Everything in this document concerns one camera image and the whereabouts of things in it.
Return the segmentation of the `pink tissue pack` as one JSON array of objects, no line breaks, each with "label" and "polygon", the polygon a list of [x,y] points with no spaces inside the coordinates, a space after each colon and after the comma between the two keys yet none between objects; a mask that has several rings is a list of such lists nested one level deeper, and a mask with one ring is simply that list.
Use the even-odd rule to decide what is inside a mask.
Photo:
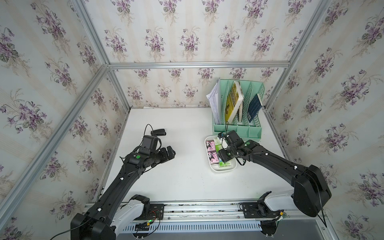
[{"label": "pink tissue pack", "polygon": [[216,151],[216,145],[214,140],[205,141],[205,145],[208,153]]},{"label": "pink tissue pack", "polygon": [[208,152],[208,158],[211,165],[218,164],[220,162],[217,152]]}]

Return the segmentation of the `green tissue pack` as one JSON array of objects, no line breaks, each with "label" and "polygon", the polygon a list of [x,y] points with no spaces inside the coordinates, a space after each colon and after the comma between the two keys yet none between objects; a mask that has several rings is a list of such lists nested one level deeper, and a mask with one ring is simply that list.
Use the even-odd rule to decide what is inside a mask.
[{"label": "green tissue pack", "polygon": [[216,137],[216,138],[214,138],[214,142],[215,142],[216,146],[221,146],[223,144],[224,140],[222,138]]},{"label": "green tissue pack", "polygon": [[227,167],[231,167],[231,166],[232,166],[231,162],[219,162],[220,168],[227,168]]},{"label": "green tissue pack", "polygon": [[219,153],[223,149],[222,145],[215,145],[216,152]]}]

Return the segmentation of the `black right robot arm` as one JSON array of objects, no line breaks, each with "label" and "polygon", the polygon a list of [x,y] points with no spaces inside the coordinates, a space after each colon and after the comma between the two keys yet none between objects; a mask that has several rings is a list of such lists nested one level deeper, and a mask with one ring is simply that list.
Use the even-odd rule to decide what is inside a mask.
[{"label": "black right robot arm", "polygon": [[258,164],[291,184],[294,188],[291,198],[302,213],[316,217],[324,212],[323,208],[332,193],[320,168],[290,162],[253,140],[243,140],[235,131],[221,132],[218,137],[228,145],[219,150],[223,162],[242,159]]}]

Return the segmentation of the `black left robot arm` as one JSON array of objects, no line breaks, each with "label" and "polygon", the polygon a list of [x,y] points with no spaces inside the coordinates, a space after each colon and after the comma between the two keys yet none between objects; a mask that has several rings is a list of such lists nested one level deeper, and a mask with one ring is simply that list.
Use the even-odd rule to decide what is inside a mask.
[{"label": "black left robot arm", "polygon": [[130,210],[118,211],[133,184],[148,167],[152,169],[175,158],[172,147],[160,147],[161,140],[154,136],[143,136],[143,140],[126,155],[123,166],[97,202],[85,214],[76,214],[71,221],[71,240],[115,240],[122,228],[138,218],[149,199],[137,196]]}]

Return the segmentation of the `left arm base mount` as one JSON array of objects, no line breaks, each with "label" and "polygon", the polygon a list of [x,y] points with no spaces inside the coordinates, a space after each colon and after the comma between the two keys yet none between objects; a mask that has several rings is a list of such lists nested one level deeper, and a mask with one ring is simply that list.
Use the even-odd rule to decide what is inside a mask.
[{"label": "left arm base mount", "polygon": [[135,221],[143,221],[136,224],[134,231],[150,231],[153,223],[160,221],[164,218],[165,205],[152,203],[148,197],[142,195],[134,195],[129,203],[139,203],[142,205],[142,213],[135,218]]}]

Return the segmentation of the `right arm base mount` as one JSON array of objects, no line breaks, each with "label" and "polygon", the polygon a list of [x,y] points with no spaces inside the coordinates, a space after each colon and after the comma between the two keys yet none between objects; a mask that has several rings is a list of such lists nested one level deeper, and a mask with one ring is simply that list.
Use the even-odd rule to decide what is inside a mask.
[{"label": "right arm base mount", "polygon": [[256,202],[240,203],[240,211],[246,219],[260,222],[261,233],[267,238],[274,237],[279,221],[283,219],[284,210],[271,210],[266,204],[266,197],[272,192],[265,192]]}]

